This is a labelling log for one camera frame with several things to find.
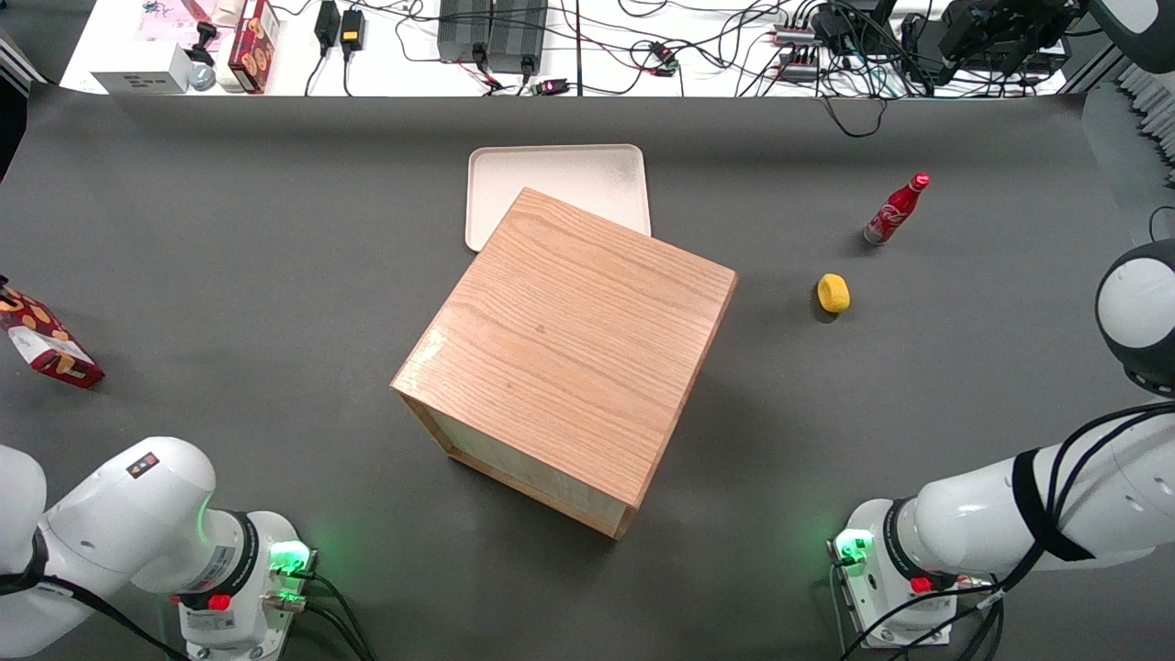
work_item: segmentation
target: cardboard box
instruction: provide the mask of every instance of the cardboard box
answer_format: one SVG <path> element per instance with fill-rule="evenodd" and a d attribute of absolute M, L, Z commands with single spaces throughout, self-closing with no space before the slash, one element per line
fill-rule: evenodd
<path fill-rule="evenodd" d="M 228 68 L 248 94 L 262 94 L 274 65 L 280 23 L 268 0 L 249 0 L 236 28 Z"/>
<path fill-rule="evenodd" d="M 619 539 L 737 281 L 524 189 L 391 387 L 451 458 Z"/>
<path fill-rule="evenodd" d="M 174 41 L 110 43 L 89 73 L 110 94 L 183 94 L 192 60 Z"/>
<path fill-rule="evenodd" d="M 0 325 L 34 371 L 79 389 L 102 380 L 102 369 L 45 303 L 2 283 Z"/>

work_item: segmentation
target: green light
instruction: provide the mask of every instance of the green light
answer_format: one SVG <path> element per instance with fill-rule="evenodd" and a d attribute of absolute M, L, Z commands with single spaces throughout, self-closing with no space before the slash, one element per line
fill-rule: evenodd
<path fill-rule="evenodd" d="M 852 564 L 861 562 L 868 548 L 873 546 L 873 533 L 850 528 L 837 535 L 834 544 L 840 549 L 842 559 Z"/>
<path fill-rule="evenodd" d="M 297 540 L 277 542 L 269 549 L 269 569 L 273 572 L 301 572 L 309 565 L 310 548 Z"/>

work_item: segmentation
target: red box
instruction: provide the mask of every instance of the red box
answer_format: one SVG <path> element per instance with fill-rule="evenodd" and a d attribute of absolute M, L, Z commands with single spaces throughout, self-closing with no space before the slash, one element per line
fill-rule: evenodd
<path fill-rule="evenodd" d="M 277 43 L 277 16 L 269 0 L 249 0 L 236 26 L 236 40 L 229 53 L 228 68 L 248 94 L 262 94 L 274 66 Z"/>
<path fill-rule="evenodd" d="M 102 380 L 102 369 L 45 303 L 4 285 L 2 281 L 0 294 L 0 325 L 29 367 L 79 389 Z"/>

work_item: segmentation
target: white table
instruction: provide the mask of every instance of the white table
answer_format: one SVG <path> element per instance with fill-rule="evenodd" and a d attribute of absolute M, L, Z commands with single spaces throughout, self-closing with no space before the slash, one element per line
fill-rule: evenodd
<path fill-rule="evenodd" d="M 298 11 L 306 0 L 274 0 L 275 7 L 284 7 L 290 11 Z M 723 22 L 733 13 L 746 8 L 748 0 L 683 0 L 684 5 L 698 5 L 721 11 L 692 11 L 674 5 L 657 12 L 652 16 L 634 19 L 622 12 L 616 0 L 580 0 L 583 11 L 582 33 L 583 42 L 583 72 L 584 85 L 599 89 L 623 90 L 637 79 L 638 73 L 625 67 L 616 58 L 627 61 L 626 52 L 613 50 L 611 54 L 588 39 L 612 43 L 617 46 L 630 46 L 647 35 L 633 34 L 624 29 L 604 27 L 595 21 L 623 26 L 633 31 L 653 33 L 673 39 L 689 39 L 701 41 L 711 39 L 721 29 Z M 784 9 L 795 8 L 801 2 L 790 0 L 784 4 Z M 926 13 L 927 0 L 900 0 L 894 12 L 893 25 L 900 22 L 907 13 Z M 355 53 L 351 58 L 350 75 L 348 77 L 349 88 L 355 96 L 476 96 L 486 92 L 483 82 L 476 80 L 461 66 L 442 62 L 414 62 L 404 56 L 401 49 L 401 41 L 396 36 L 396 26 L 408 11 L 408 1 L 395 2 L 389 7 L 391 12 L 400 15 L 376 11 L 371 7 L 357 5 L 363 9 L 367 19 L 367 38 L 364 49 Z M 933 15 L 939 15 L 947 5 L 946 0 L 936 0 L 931 4 Z M 439 0 L 424 0 L 424 16 L 436 16 Z M 639 13 L 647 7 L 629 4 L 630 11 Z M 314 38 L 314 23 L 317 16 L 317 0 L 309 0 L 307 8 L 298 15 L 290 15 L 278 11 L 277 15 L 282 22 L 281 35 L 277 41 L 277 55 L 274 68 L 270 72 L 269 89 L 267 94 L 296 95 L 303 94 L 307 76 L 318 61 L 318 43 Z M 344 11 L 349 5 L 340 1 L 340 11 Z M 90 14 L 89 22 L 82 32 L 74 50 L 69 66 L 61 79 L 61 85 L 72 89 L 102 94 L 105 90 L 89 74 L 88 63 L 93 61 L 95 53 L 108 49 L 112 42 L 129 41 L 134 38 L 139 15 L 142 12 L 142 0 L 98 0 Z M 764 16 L 743 28 L 741 45 L 736 54 L 734 34 L 728 34 L 723 42 L 723 56 L 727 60 L 743 63 L 746 61 L 746 69 L 751 72 L 761 70 L 770 62 L 778 48 L 772 46 L 770 36 L 764 36 L 772 25 L 771 16 Z M 576 80 L 576 40 L 575 35 L 575 0 L 550 0 L 548 11 L 546 33 L 544 41 L 544 55 L 542 69 L 535 80 L 549 77 L 566 77 Z M 436 21 L 416 22 L 403 21 L 400 34 L 403 38 L 404 49 L 414 59 L 434 59 L 437 56 L 436 49 Z M 705 45 L 712 53 L 717 53 L 717 41 Z M 827 53 L 821 53 L 822 61 L 827 61 Z M 686 96 L 734 96 L 736 88 L 741 90 L 753 80 L 753 75 L 743 75 L 739 82 L 739 70 L 730 68 L 719 70 L 710 62 L 705 61 L 700 54 L 693 49 L 683 50 L 678 55 L 682 63 L 680 77 L 657 77 L 649 74 L 640 74 L 639 82 L 629 93 L 637 96 L 679 96 L 683 88 Z M 936 90 L 940 96 L 959 96 L 967 93 L 982 93 L 982 80 L 991 74 L 981 72 L 982 76 L 960 72 L 956 80 L 951 85 Z M 902 92 L 902 85 L 897 72 L 886 76 L 888 88 L 895 93 Z M 516 86 L 521 82 L 519 75 L 496 76 L 503 85 Z M 880 75 L 874 75 L 874 87 L 882 88 Z M 335 47 L 330 50 L 327 61 L 323 63 L 321 73 L 316 76 L 311 95 L 335 95 L 341 96 L 343 92 L 343 61 L 342 52 Z M 1055 93 L 1065 83 L 1063 75 L 1058 73 L 1049 80 L 1036 86 L 1036 94 Z M 866 93 L 864 76 L 847 73 L 833 74 L 821 83 L 821 93 L 831 94 L 830 87 L 839 94 L 862 95 Z M 499 95 L 512 94 L 515 90 L 499 92 Z M 747 96 L 756 93 L 752 88 Z M 817 90 L 812 83 L 791 85 L 777 82 L 771 86 L 766 95 L 770 96 L 814 96 Z M 207 92 L 189 90 L 188 94 L 226 94 L 219 86 Z M 599 95 L 597 92 L 586 90 L 585 95 Z"/>

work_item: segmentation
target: wooden box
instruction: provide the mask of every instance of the wooden box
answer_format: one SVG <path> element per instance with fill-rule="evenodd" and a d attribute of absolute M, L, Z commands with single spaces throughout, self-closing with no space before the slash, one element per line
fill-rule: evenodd
<path fill-rule="evenodd" d="M 391 387 L 449 457 L 620 539 L 737 281 L 524 189 Z"/>

